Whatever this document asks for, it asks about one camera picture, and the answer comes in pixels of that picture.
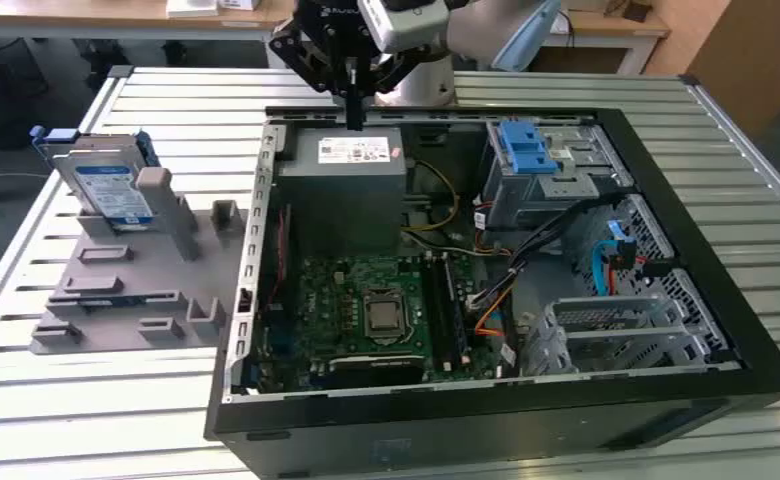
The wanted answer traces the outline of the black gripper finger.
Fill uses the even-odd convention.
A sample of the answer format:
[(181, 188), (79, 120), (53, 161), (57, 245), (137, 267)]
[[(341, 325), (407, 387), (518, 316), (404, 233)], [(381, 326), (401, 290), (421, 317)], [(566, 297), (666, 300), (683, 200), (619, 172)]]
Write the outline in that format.
[(344, 50), (339, 27), (307, 24), (295, 19), (283, 22), (272, 33), (268, 46), (311, 88), (328, 92), (341, 105), (345, 128), (356, 129), (356, 57)]
[(355, 130), (363, 129), (365, 118), (364, 99), (376, 93), (388, 93), (413, 68), (429, 55), (429, 46), (421, 45), (392, 54), (376, 65), (373, 51), (357, 53), (355, 57)]

